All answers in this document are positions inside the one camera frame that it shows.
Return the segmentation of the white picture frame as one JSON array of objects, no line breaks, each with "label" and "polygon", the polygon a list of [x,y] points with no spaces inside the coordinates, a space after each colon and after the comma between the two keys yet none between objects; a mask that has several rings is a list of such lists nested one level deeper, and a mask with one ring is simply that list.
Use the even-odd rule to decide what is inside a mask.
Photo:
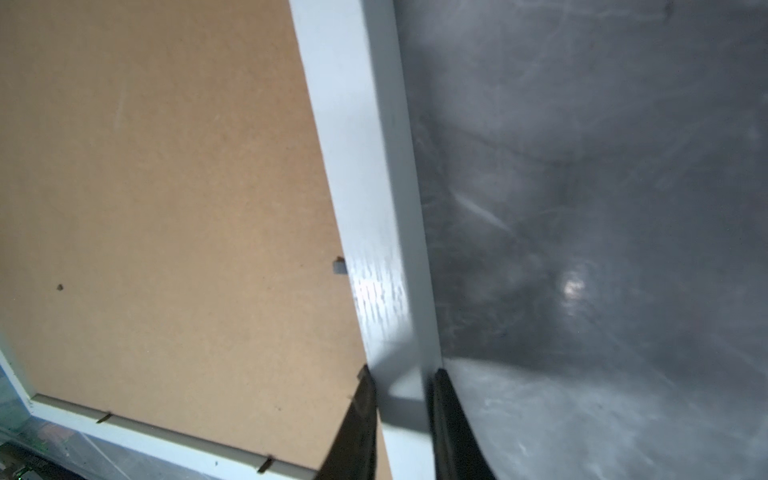
[{"label": "white picture frame", "polygon": [[[441,351],[394,8],[285,2],[342,248],[332,268],[350,285],[384,467],[396,479],[431,479],[425,383]],[[309,478],[326,459],[302,467],[38,393],[2,332],[1,365],[32,416],[206,475]]]}]

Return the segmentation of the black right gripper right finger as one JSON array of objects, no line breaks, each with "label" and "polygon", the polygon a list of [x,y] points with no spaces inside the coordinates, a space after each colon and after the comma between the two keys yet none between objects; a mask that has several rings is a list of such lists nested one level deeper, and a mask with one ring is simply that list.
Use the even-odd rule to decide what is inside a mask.
[{"label": "black right gripper right finger", "polygon": [[495,479],[443,368],[432,379],[428,406],[436,479]]}]

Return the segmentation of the brown backing board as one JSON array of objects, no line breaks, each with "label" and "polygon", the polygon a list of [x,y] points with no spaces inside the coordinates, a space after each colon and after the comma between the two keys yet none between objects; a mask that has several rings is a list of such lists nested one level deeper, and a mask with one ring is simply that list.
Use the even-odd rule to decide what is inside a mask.
[{"label": "brown backing board", "polygon": [[38,393],[311,469],[365,360],[285,1],[1,5],[1,332]]}]

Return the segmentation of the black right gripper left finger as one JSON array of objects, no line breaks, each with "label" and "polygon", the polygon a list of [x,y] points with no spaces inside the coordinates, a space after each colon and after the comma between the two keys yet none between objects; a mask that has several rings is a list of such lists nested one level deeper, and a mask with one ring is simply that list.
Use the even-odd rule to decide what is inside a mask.
[{"label": "black right gripper left finger", "polygon": [[377,391],[367,365],[316,480],[373,480],[377,470]]}]

